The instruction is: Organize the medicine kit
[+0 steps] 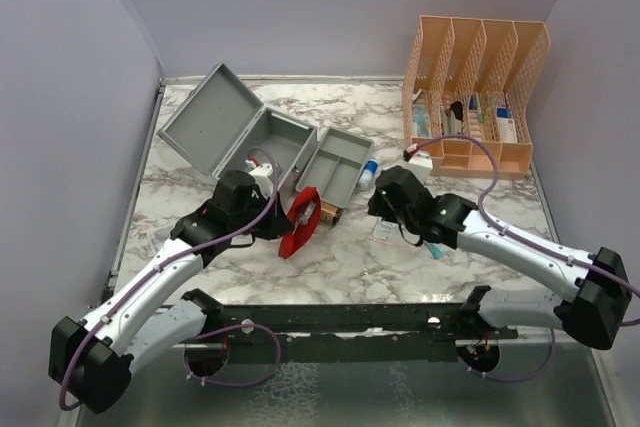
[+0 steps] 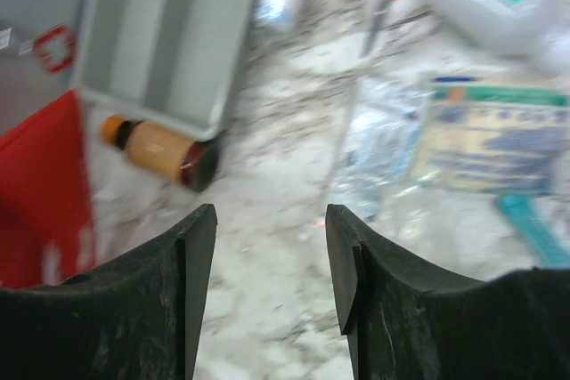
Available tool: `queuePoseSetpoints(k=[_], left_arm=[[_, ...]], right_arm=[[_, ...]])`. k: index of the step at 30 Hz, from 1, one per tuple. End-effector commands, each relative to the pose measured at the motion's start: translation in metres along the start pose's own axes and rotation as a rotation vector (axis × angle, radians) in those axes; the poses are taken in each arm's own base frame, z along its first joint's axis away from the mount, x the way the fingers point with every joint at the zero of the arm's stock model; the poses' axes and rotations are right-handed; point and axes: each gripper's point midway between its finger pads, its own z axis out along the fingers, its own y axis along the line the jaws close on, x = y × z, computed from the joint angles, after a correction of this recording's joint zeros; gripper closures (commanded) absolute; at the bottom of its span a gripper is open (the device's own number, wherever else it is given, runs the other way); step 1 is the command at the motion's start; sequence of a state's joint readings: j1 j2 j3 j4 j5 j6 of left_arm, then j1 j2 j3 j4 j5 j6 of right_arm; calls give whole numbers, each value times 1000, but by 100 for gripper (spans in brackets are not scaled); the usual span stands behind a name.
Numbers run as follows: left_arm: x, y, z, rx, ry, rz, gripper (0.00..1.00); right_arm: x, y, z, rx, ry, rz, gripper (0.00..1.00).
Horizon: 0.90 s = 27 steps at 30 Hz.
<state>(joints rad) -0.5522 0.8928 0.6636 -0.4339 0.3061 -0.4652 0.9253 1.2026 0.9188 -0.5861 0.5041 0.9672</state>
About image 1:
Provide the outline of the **clear ziplock bag red line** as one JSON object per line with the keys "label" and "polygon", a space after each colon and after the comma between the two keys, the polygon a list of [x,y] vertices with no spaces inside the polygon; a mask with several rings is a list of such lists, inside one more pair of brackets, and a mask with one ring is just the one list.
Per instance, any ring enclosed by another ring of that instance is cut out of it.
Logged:
{"label": "clear ziplock bag red line", "polygon": [[399,226],[392,222],[378,220],[373,228],[371,239],[386,244],[398,244],[403,241]]}

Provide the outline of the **red first aid kit pouch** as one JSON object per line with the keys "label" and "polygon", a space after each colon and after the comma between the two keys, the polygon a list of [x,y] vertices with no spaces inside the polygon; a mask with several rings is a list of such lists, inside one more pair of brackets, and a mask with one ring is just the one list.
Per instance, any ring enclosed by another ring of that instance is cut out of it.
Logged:
{"label": "red first aid kit pouch", "polygon": [[295,198],[287,218],[294,229],[283,236],[278,255],[288,259],[298,252],[313,236],[321,218],[321,199],[315,187],[305,187]]}

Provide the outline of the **silvery clear foil packet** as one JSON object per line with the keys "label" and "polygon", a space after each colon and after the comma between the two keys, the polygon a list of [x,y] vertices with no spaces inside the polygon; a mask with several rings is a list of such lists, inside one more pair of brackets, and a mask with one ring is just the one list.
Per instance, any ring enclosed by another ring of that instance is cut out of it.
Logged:
{"label": "silvery clear foil packet", "polygon": [[311,220],[311,217],[313,216],[315,209],[316,209],[315,201],[309,201],[305,205],[298,206],[296,208],[295,227],[298,228],[299,226],[307,225]]}

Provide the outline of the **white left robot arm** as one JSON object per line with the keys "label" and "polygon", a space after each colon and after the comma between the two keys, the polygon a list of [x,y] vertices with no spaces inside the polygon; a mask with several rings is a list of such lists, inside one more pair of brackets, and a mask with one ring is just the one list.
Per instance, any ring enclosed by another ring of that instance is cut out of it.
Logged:
{"label": "white left robot arm", "polygon": [[149,263],[118,293],[79,320],[62,318],[53,328],[49,377],[58,383],[62,410],[111,408],[133,376],[181,341],[210,341],[236,330],[260,330],[252,321],[221,322],[205,294],[185,294],[164,313],[158,308],[213,260],[233,248],[234,238],[278,240],[293,224],[283,211],[277,171],[261,164],[231,170],[212,196],[180,218]]}

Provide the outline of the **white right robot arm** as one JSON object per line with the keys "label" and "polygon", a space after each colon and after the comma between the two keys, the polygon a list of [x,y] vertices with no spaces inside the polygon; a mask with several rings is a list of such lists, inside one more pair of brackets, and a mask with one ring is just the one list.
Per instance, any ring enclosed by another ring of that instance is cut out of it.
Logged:
{"label": "white right robot arm", "polygon": [[592,254],[541,239],[456,194],[432,195],[401,166],[380,174],[368,212],[398,224],[420,243],[484,256],[539,283],[531,291],[475,289],[459,314],[469,337],[507,326],[541,327],[609,350],[624,324],[632,289],[622,257],[611,249]]}

